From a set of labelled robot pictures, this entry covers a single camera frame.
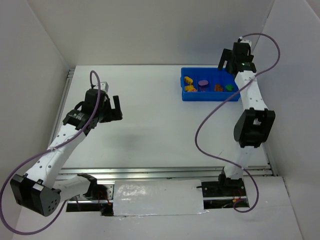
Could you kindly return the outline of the yellow long lego brick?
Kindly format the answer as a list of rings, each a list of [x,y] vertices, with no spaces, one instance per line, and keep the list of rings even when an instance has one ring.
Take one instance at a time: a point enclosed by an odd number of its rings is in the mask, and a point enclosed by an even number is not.
[[[188,76],[185,76],[185,77],[183,78],[183,80],[184,80],[184,82],[187,83],[188,85],[192,85],[193,82],[194,82],[193,79],[190,78],[190,77],[188,77]]]

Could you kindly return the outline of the small yellow lego brick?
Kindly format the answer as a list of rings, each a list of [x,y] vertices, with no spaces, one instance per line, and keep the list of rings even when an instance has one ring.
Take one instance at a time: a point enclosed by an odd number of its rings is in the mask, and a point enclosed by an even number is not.
[[[196,89],[193,85],[187,85],[184,87],[185,92],[189,92],[190,90]]]

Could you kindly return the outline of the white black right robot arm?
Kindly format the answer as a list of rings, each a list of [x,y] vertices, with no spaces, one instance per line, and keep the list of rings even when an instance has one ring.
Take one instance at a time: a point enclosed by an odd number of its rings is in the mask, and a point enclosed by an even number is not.
[[[228,163],[218,177],[219,188],[240,190],[243,186],[243,168],[247,168],[252,152],[266,142],[276,118],[273,110],[265,104],[255,77],[257,72],[251,54],[251,42],[240,39],[232,49],[224,49],[218,65],[234,77],[243,106],[243,113],[234,126],[233,137],[238,144],[238,157],[234,164]]]

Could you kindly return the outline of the brown purple butterfly lego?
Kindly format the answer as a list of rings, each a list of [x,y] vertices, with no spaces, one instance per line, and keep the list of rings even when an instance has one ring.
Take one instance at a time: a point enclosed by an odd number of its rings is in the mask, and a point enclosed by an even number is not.
[[[223,92],[224,89],[223,89],[223,87],[222,87],[220,84],[216,84],[216,85],[214,86],[214,91],[215,91],[215,92]]]

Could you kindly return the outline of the green lego brick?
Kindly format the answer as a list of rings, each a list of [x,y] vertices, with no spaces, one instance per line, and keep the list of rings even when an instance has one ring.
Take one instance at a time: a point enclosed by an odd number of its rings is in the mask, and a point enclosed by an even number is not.
[[[226,92],[233,92],[234,91],[234,86],[232,84],[228,84],[225,86],[225,91]]]

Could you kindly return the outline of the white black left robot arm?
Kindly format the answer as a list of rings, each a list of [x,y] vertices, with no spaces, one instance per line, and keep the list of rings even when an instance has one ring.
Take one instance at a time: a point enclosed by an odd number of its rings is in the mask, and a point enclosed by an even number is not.
[[[83,195],[89,200],[106,199],[109,190],[98,184],[95,177],[79,173],[57,181],[56,178],[76,147],[99,123],[120,121],[123,118],[117,95],[111,100],[103,90],[89,89],[85,99],[67,113],[63,124],[48,147],[48,153],[24,174],[15,174],[10,186],[16,202],[44,217],[50,216],[60,202]]]

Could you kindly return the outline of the purple rounded lego brick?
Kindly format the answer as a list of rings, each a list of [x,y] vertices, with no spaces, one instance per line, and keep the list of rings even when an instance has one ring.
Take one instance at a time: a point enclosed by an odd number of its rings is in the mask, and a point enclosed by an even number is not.
[[[207,87],[208,87],[208,85],[209,85],[209,82],[206,79],[199,80],[198,81],[198,90],[200,92],[205,92]]]

